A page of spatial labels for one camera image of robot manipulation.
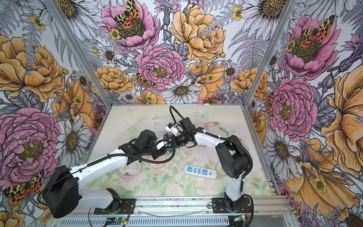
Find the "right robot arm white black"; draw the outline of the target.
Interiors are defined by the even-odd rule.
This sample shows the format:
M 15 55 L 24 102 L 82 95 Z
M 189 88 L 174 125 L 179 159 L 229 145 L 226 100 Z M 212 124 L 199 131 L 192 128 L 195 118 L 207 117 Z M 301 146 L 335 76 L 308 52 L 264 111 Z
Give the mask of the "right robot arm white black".
M 201 127 L 196 128 L 189 118 L 182 119 L 178 124 L 174 124 L 174 127 L 182 129 L 180 134 L 173 137 L 176 145 L 182 146 L 192 142 L 216 151 L 223 171 L 229 177 L 225 204 L 228 211 L 236 212 L 244 200 L 245 177 L 253 168 L 253 160 L 248 150 L 238 137 L 232 135 L 224 138 L 214 135 Z

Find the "small green circuit board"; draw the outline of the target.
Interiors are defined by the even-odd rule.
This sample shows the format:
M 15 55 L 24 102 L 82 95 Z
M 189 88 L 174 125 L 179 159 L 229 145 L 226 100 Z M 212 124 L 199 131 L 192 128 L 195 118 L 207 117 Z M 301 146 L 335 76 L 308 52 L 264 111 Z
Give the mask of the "small green circuit board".
M 108 225 L 127 225 L 129 218 L 114 218 L 113 220 L 110 220 L 109 222 L 105 223 L 105 226 Z

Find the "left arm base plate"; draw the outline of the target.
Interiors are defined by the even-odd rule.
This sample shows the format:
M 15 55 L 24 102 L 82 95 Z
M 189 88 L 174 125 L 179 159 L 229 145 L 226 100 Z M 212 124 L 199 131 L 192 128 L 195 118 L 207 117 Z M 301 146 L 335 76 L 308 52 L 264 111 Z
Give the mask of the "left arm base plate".
M 95 208 L 95 215 L 108 215 L 108 214 L 133 214 L 136 205 L 136 199 L 125 199 L 114 200 L 105 209 Z

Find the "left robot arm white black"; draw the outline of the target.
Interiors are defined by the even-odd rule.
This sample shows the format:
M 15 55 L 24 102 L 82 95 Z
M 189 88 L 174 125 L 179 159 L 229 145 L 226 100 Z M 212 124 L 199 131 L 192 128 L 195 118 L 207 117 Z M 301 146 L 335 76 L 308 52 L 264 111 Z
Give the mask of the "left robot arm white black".
M 144 130 L 138 138 L 118 147 L 105 156 L 80 166 L 56 168 L 41 195 L 54 218 L 63 218 L 78 209 L 97 208 L 116 213 L 122 200 L 112 188 L 103 191 L 85 190 L 97 178 L 135 161 L 157 163 L 157 158 L 173 148 L 170 136 L 158 139 L 154 132 Z

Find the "round pink power strip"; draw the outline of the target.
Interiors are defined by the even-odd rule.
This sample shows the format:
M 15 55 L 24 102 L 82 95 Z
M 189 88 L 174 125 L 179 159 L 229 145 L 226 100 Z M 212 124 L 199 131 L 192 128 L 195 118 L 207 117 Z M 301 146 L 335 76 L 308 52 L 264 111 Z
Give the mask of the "round pink power strip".
M 161 155 L 157 159 L 153 159 L 152 156 L 149 156 L 149 160 L 161 162 L 161 161 L 165 161 L 166 158 L 165 158 L 165 155 Z M 160 163 L 159 164 L 150 163 L 149 165 L 151 166 L 151 168 L 153 168 L 155 170 L 160 170 L 160 169 L 162 169 L 165 166 L 165 163 L 161 163 L 161 164 Z

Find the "aluminium front rail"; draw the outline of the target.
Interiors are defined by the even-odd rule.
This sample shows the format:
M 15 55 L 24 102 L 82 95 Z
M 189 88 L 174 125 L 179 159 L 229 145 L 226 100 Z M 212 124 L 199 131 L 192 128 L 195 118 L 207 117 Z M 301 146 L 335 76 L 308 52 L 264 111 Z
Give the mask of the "aluminium front rail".
M 87 194 L 76 195 L 75 198 L 48 198 L 46 204 L 49 207 L 54 218 L 63 218 L 75 210 L 82 209 L 105 209 L 112 201 L 119 200 L 121 197 L 112 196 L 108 194 Z M 157 208 L 191 208 L 202 207 L 212 209 L 212 198 L 209 197 L 147 197 L 147 198 L 135 198 L 136 208 L 145 208 L 152 211 L 156 211 Z M 280 207 L 287 207 L 291 209 L 291 202 L 287 196 L 253 196 L 249 198 L 252 202 L 252 209 L 258 207 L 267 207 L 271 211 L 277 211 Z

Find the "white blue rectangular power strip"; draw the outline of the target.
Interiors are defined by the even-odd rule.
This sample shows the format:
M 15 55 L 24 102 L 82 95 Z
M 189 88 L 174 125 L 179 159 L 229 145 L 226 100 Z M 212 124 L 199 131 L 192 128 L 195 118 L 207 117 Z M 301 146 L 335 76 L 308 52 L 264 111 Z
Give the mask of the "white blue rectangular power strip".
M 199 166 L 186 165 L 184 167 L 184 172 L 187 175 L 203 177 L 203 178 L 208 178 L 208 179 L 213 179 L 213 180 L 216 180 L 216 177 L 217 177 L 216 170 L 199 167 Z

